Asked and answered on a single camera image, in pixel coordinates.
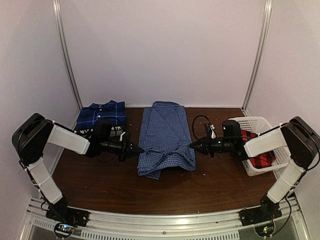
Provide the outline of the blue small-check long sleeve shirt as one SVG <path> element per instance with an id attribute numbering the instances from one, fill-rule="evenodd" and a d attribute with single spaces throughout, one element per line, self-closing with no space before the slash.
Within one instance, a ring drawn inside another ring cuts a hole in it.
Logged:
<path id="1" fill-rule="evenodd" d="M 138 146 L 137 174 L 158 180 L 166 168 L 196 169 L 196 153 L 190 148 L 185 107 L 170 101 L 155 101 L 144 109 Z"/>

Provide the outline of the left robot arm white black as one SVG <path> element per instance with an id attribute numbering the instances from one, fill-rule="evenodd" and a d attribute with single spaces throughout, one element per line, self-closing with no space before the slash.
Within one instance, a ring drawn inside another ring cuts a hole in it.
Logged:
<path id="1" fill-rule="evenodd" d="M 131 133 L 111 136 L 116 128 L 106 119 L 97 121 L 86 135 L 34 113 L 12 135 L 11 142 L 19 157 L 19 164 L 29 175 L 61 222 L 72 218 L 68 201 L 58 188 L 44 161 L 47 145 L 55 145 L 88 158 L 103 152 L 114 154 L 120 162 L 139 156 L 144 150 L 131 141 Z"/>

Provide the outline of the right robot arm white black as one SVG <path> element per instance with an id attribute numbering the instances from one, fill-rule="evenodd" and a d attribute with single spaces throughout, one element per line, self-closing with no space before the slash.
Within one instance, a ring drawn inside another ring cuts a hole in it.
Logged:
<path id="1" fill-rule="evenodd" d="M 259 220 L 268 220 L 279 208 L 282 199 L 296 188 L 303 176 L 320 158 L 319 135 L 299 116 L 272 127 L 263 117 L 234 117 L 222 123 L 223 136 L 217 137 L 213 125 L 206 125 L 206 136 L 189 146 L 203 155 L 230 153 L 234 158 L 250 164 L 257 157 L 272 159 L 271 166 L 251 171 L 281 169 L 273 186 L 263 195 L 256 210 Z"/>

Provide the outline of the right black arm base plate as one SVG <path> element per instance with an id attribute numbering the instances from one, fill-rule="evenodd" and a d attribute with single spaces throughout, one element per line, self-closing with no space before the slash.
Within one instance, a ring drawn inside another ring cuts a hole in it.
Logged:
<path id="1" fill-rule="evenodd" d="M 280 210 L 276 210 L 274 213 L 263 213 L 260 206 L 244 208 L 238 214 L 242 226 L 255 225 L 271 221 L 273 218 L 280 218 L 282 216 L 282 212 Z"/>

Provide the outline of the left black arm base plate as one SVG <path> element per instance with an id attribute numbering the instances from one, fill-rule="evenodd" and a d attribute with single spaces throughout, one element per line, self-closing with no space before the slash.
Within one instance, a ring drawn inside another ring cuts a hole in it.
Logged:
<path id="1" fill-rule="evenodd" d="M 89 219 L 89 212 L 76 208 L 62 208 L 49 207 L 45 216 L 58 222 L 66 223 L 76 227 L 86 227 Z"/>

